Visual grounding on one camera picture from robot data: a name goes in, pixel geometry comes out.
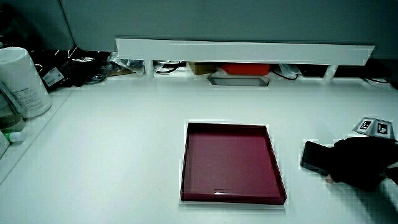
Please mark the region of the person's right hand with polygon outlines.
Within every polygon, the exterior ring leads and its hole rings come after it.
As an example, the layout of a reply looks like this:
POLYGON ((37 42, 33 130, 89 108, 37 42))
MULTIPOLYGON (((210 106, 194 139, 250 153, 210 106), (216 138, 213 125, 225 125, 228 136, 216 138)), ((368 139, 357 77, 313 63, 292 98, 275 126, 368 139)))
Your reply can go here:
POLYGON ((334 143, 326 182, 374 191, 385 179, 397 183, 397 140, 390 121, 364 117, 353 131, 362 136, 334 143))

